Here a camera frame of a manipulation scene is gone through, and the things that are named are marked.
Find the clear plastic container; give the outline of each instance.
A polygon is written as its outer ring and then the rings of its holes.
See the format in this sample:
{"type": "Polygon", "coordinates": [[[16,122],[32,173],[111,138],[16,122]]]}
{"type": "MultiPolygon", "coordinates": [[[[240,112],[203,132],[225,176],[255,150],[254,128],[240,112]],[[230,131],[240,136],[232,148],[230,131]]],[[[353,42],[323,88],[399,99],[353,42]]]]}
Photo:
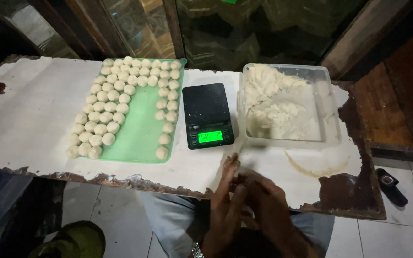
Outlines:
{"type": "Polygon", "coordinates": [[[341,131],[339,126],[339,114],[336,99],[331,86],[329,72],[325,67],[264,64],[276,68],[279,72],[288,76],[297,76],[307,80],[303,92],[297,94],[288,91],[279,91],[270,99],[275,101],[291,101],[302,105],[309,117],[304,136],[297,140],[279,140],[251,137],[246,129],[247,113],[250,107],[246,106],[246,81],[250,67],[255,64],[247,64],[243,68],[243,78],[237,95],[237,111],[240,135],[244,137],[246,145],[250,146],[275,146],[296,149],[324,149],[341,143],[341,131]]]}

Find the dough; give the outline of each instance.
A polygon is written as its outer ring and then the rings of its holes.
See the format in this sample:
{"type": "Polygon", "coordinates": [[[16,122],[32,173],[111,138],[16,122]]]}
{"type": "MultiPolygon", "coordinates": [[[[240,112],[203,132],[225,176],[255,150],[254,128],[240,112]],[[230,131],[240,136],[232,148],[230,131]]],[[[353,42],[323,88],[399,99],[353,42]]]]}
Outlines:
{"type": "Polygon", "coordinates": [[[125,73],[130,73],[130,66],[127,64],[124,64],[123,66],[121,66],[121,72],[125,72],[125,73]]]}
{"type": "Polygon", "coordinates": [[[157,78],[157,76],[151,76],[148,78],[148,85],[151,87],[154,87],[157,85],[157,82],[159,81],[159,79],[157,78]]]}
{"type": "Polygon", "coordinates": [[[168,111],[167,121],[174,123],[177,120],[178,120],[178,114],[175,111],[168,111]]]}
{"type": "Polygon", "coordinates": [[[110,75],[111,67],[104,66],[103,68],[101,68],[100,73],[103,75],[110,75]]]}
{"type": "Polygon", "coordinates": [[[168,80],[167,79],[160,79],[158,83],[160,88],[164,88],[168,86],[168,80]]]}
{"type": "Polygon", "coordinates": [[[160,109],[159,111],[156,112],[156,119],[157,120],[164,120],[167,114],[165,114],[165,111],[163,109],[160,109]]]}
{"type": "Polygon", "coordinates": [[[105,59],[105,61],[103,61],[103,66],[111,67],[113,65],[114,65],[114,60],[112,60],[112,59],[107,58],[107,59],[105,59]]]}
{"type": "Polygon", "coordinates": [[[129,69],[130,75],[135,75],[139,76],[140,75],[140,69],[138,67],[132,67],[129,69]]]}
{"type": "Polygon", "coordinates": [[[90,95],[90,96],[88,96],[88,97],[86,97],[85,98],[85,102],[87,103],[87,104],[95,104],[96,102],[98,101],[98,99],[96,98],[96,96],[95,95],[90,95]]]}
{"type": "Polygon", "coordinates": [[[65,151],[66,157],[69,159],[75,159],[79,157],[79,146],[72,145],[65,151]]]}
{"type": "Polygon", "coordinates": [[[126,56],[126,57],[123,59],[123,63],[126,64],[126,65],[131,65],[131,64],[132,64],[132,61],[133,61],[133,57],[131,57],[131,56],[126,56]]]}
{"type": "Polygon", "coordinates": [[[148,76],[149,75],[149,69],[146,67],[142,67],[140,69],[140,76],[148,76]]]}
{"type": "Polygon", "coordinates": [[[161,71],[160,72],[160,79],[169,79],[170,78],[170,72],[169,71],[161,71]]]}
{"type": "Polygon", "coordinates": [[[125,115],[123,115],[120,112],[117,112],[112,116],[112,120],[118,124],[123,124],[123,122],[125,121],[125,115]]]}
{"type": "Polygon", "coordinates": [[[152,68],[149,74],[154,75],[156,77],[160,76],[160,69],[159,68],[152,68]]]}
{"type": "Polygon", "coordinates": [[[106,91],[100,91],[96,94],[96,98],[98,101],[107,102],[108,101],[108,93],[106,91]]]}
{"type": "Polygon", "coordinates": [[[124,103],[124,104],[128,104],[130,102],[131,98],[129,95],[122,93],[119,96],[119,103],[124,103]]]}
{"type": "Polygon", "coordinates": [[[97,123],[97,122],[100,121],[100,115],[101,115],[100,112],[94,111],[94,112],[89,114],[89,120],[97,123]]]}
{"type": "Polygon", "coordinates": [[[116,103],[108,102],[108,103],[105,104],[105,110],[107,112],[114,112],[116,110],[117,106],[118,105],[116,103]]]}
{"type": "Polygon", "coordinates": [[[176,101],[169,101],[167,104],[167,109],[169,111],[178,110],[178,103],[176,101]]]}
{"type": "Polygon", "coordinates": [[[101,156],[102,151],[103,150],[101,149],[100,146],[92,147],[90,148],[90,151],[89,151],[89,157],[91,159],[98,159],[101,156]]]}
{"type": "Polygon", "coordinates": [[[141,68],[141,61],[138,59],[132,60],[132,67],[141,68]]]}
{"type": "Polygon", "coordinates": [[[103,137],[101,135],[95,134],[94,136],[92,136],[89,139],[89,143],[90,143],[90,145],[92,145],[92,147],[93,146],[101,146],[103,144],[103,142],[101,141],[102,138],[103,137]]]}
{"type": "Polygon", "coordinates": [[[170,91],[167,88],[160,88],[159,89],[159,96],[166,97],[170,91]]]}
{"type": "Polygon", "coordinates": [[[170,68],[172,70],[179,70],[181,68],[181,62],[179,60],[175,60],[170,64],[170,68]]]}
{"type": "Polygon", "coordinates": [[[167,61],[165,61],[165,62],[160,64],[160,68],[162,70],[170,70],[170,64],[167,61]]]}
{"type": "Polygon", "coordinates": [[[95,134],[103,136],[105,133],[108,132],[108,129],[106,129],[105,124],[98,124],[97,126],[95,126],[94,132],[95,134]]]}
{"type": "Polygon", "coordinates": [[[96,76],[95,79],[93,80],[93,82],[96,83],[96,84],[102,85],[103,83],[106,82],[106,77],[104,77],[102,75],[96,76]]]}
{"type": "Polygon", "coordinates": [[[114,86],[110,83],[103,83],[103,86],[101,86],[101,90],[104,91],[104,92],[110,92],[113,89],[114,89],[114,86]]]}
{"type": "Polygon", "coordinates": [[[93,133],[95,132],[95,126],[97,126],[97,123],[95,123],[94,121],[88,121],[85,123],[84,127],[87,132],[93,133]]]}
{"type": "Polygon", "coordinates": [[[104,103],[104,102],[97,102],[97,103],[93,104],[93,109],[97,112],[101,112],[101,111],[105,110],[105,105],[106,105],[106,103],[104,103]]]}
{"type": "Polygon", "coordinates": [[[121,72],[120,68],[118,66],[113,66],[111,67],[111,73],[114,75],[118,75],[121,72]]]}
{"type": "Polygon", "coordinates": [[[81,114],[77,114],[76,115],[76,119],[74,120],[77,124],[85,124],[88,119],[87,119],[87,115],[84,113],[81,114]]]}
{"type": "Polygon", "coordinates": [[[175,100],[178,99],[179,95],[178,95],[178,93],[177,93],[175,90],[171,90],[171,91],[168,93],[168,96],[167,96],[167,97],[168,97],[169,100],[175,101],[175,100]]]}
{"type": "Polygon", "coordinates": [[[136,93],[136,88],[134,85],[125,85],[125,87],[123,88],[123,93],[132,96],[136,93]]]}
{"type": "Polygon", "coordinates": [[[119,99],[119,92],[117,90],[112,90],[110,92],[108,92],[108,99],[109,101],[116,101],[119,99]]]}
{"type": "Polygon", "coordinates": [[[151,65],[152,65],[152,62],[147,60],[147,59],[144,59],[143,61],[141,61],[141,66],[142,67],[150,68],[151,65]]]}
{"type": "Polygon", "coordinates": [[[167,134],[172,133],[175,131],[175,126],[173,126],[173,124],[170,122],[166,122],[165,124],[163,124],[162,131],[167,134]]]}
{"type": "Polygon", "coordinates": [[[136,81],[138,82],[138,85],[140,85],[141,87],[146,87],[148,78],[146,76],[140,76],[136,81]]]}
{"type": "Polygon", "coordinates": [[[171,77],[173,80],[179,79],[179,76],[180,76],[179,70],[172,70],[172,71],[170,72],[170,77],[171,77]]]}
{"type": "Polygon", "coordinates": [[[92,146],[88,142],[83,142],[81,145],[79,145],[79,155],[81,156],[87,156],[89,155],[90,148],[92,146]]]}
{"type": "Polygon", "coordinates": [[[156,59],[152,62],[151,67],[152,68],[159,68],[161,63],[162,62],[160,62],[160,60],[156,59]]]}
{"type": "Polygon", "coordinates": [[[156,102],[156,107],[158,109],[164,109],[167,107],[167,101],[165,99],[159,99],[156,102]]]}
{"type": "Polygon", "coordinates": [[[117,91],[123,91],[123,89],[125,88],[125,82],[124,81],[117,81],[114,83],[114,89],[117,91]]]}
{"type": "Polygon", "coordinates": [[[81,134],[79,134],[79,140],[81,140],[81,142],[89,142],[89,139],[92,136],[93,133],[91,132],[82,132],[81,134]]]}
{"type": "Polygon", "coordinates": [[[112,114],[109,113],[109,112],[103,112],[103,114],[100,115],[100,121],[101,121],[102,123],[107,124],[107,123],[109,123],[109,121],[111,121],[111,120],[112,120],[112,114]]]}
{"type": "Polygon", "coordinates": [[[84,114],[90,114],[92,112],[94,112],[95,109],[93,109],[93,105],[92,104],[86,104],[83,108],[82,108],[82,112],[84,114]]]}
{"type": "Polygon", "coordinates": [[[172,138],[167,133],[162,133],[159,136],[159,143],[160,144],[169,144],[172,141],[172,138]]]}
{"type": "Polygon", "coordinates": [[[79,145],[81,144],[81,140],[79,140],[79,136],[77,134],[70,134],[66,139],[68,145],[79,145]]]}
{"type": "Polygon", "coordinates": [[[118,76],[115,74],[110,74],[106,76],[106,81],[110,84],[114,84],[118,80],[118,76]]]}
{"type": "Polygon", "coordinates": [[[138,77],[136,77],[135,75],[130,75],[129,78],[127,79],[127,83],[130,86],[136,86],[138,84],[138,77]]]}
{"type": "Polygon", "coordinates": [[[170,90],[177,90],[179,88],[179,82],[177,80],[171,80],[168,83],[168,86],[170,87],[170,90]]]}
{"type": "Polygon", "coordinates": [[[115,134],[119,131],[119,124],[116,123],[115,121],[111,121],[108,123],[108,125],[106,126],[106,129],[108,130],[108,132],[115,134]]]}
{"type": "Polygon", "coordinates": [[[71,128],[71,133],[72,134],[81,134],[82,132],[84,132],[84,126],[82,124],[74,124],[71,128]]]}
{"type": "Polygon", "coordinates": [[[129,78],[129,74],[126,72],[120,72],[118,74],[118,79],[123,81],[123,82],[127,82],[127,79],[129,78]]]}
{"type": "Polygon", "coordinates": [[[96,95],[98,92],[101,91],[101,85],[100,84],[94,84],[92,87],[90,87],[90,93],[96,95]]]}
{"type": "Polygon", "coordinates": [[[116,137],[112,133],[105,133],[102,138],[103,144],[107,146],[111,146],[115,140],[116,137]]]}
{"type": "Polygon", "coordinates": [[[123,66],[123,60],[122,59],[116,59],[114,61],[114,66],[117,66],[117,67],[123,66]]]}
{"type": "Polygon", "coordinates": [[[116,111],[122,114],[127,114],[129,112],[129,105],[125,103],[119,103],[116,107],[116,111]]]}
{"type": "Polygon", "coordinates": [[[168,156],[168,149],[165,148],[164,146],[158,147],[157,150],[156,150],[156,156],[157,156],[157,158],[159,158],[159,159],[167,158],[167,156],[168,156]]]}

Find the green lcd screen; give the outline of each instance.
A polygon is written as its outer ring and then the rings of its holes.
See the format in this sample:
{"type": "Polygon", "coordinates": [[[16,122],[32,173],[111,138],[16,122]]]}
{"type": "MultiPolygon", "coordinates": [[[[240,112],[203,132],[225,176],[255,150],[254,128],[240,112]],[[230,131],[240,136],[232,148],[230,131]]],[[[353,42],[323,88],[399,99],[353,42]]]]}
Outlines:
{"type": "Polygon", "coordinates": [[[199,134],[199,143],[222,140],[222,139],[223,139],[223,134],[221,131],[199,134]]]}

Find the wooden table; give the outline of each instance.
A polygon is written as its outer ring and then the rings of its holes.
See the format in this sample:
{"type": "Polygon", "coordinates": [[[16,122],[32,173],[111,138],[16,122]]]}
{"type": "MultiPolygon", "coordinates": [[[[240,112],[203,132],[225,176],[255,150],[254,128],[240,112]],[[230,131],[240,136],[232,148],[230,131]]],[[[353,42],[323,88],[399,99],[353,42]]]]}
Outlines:
{"type": "MultiPolygon", "coordinates": [[[[0,67],[0,171],[208,198],[217,188],[221,163],[237,145],[189,150],[182,105],[172,156],[164,164],[66,158],[69,128],[100,66],[101,62],[47,57],[5,60],[0,67]]],[[[216,82],[225,85],[236,134],[241,73],[186,70],[183,87],[216,82]]],[[[245,147],[240,154],[242,166],[282,187],[293,209],[384,220],[364,126],[349,94],[354,85],[333,84],[340,87],[335,86],[343,122],[339,146],[321,151],[245,147]]]]}

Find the digital kitchen scale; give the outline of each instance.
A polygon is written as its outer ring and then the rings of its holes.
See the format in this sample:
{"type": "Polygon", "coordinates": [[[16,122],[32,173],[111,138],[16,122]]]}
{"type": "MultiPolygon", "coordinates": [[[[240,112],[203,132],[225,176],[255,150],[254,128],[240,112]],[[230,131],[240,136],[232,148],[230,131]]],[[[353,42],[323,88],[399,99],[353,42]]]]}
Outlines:
{"type": "Polygon", "coordinates": [[[183,101],[189,149],[234,143],[224,84],[186,87],[183,89],[183,101]]]}

